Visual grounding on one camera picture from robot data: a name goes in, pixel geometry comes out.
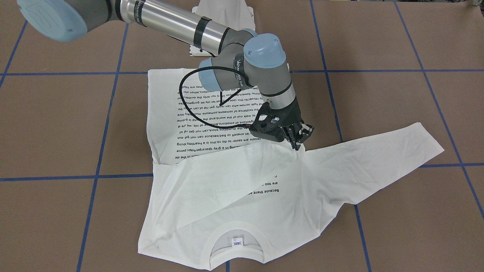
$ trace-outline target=white t-shirt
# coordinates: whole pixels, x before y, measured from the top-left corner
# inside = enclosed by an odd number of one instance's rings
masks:
[[[236,257],[266,263],[318,237],[343,203],[361,202],[442,151],[415,123],[312,151],[259,141],[154,163],[138,252],[207,270]]]

